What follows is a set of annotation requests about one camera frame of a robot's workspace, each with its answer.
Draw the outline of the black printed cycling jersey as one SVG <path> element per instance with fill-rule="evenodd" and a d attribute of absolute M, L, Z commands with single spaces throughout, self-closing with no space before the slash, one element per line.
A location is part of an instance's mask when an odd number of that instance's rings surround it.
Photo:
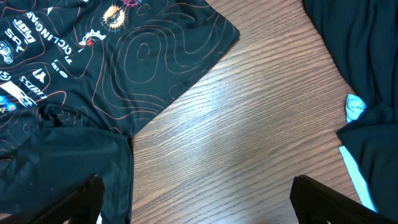
<path fill-rule="evenodd" d="M 131 140 L 238 40 L 205 1 L 1 2 L 1 212 L 92 175 L 103 223 L 129 223 Z"/>

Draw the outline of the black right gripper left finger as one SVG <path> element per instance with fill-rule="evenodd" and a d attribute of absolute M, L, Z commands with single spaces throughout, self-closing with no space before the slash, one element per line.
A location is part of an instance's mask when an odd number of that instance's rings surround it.
<path fill-rule="evenodd" d="M 48 204 L 9 215 L 1 224 L 96 224 L 104 201 L 104 183 L 92 175 Z"/>

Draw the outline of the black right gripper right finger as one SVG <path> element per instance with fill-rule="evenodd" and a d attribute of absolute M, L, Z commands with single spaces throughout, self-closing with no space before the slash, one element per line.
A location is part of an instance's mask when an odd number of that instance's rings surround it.
<path fill-rule="evenodd" d="M 307 175 L 294 177 L 290 201 L 300 224 L 395 224 Z"/>

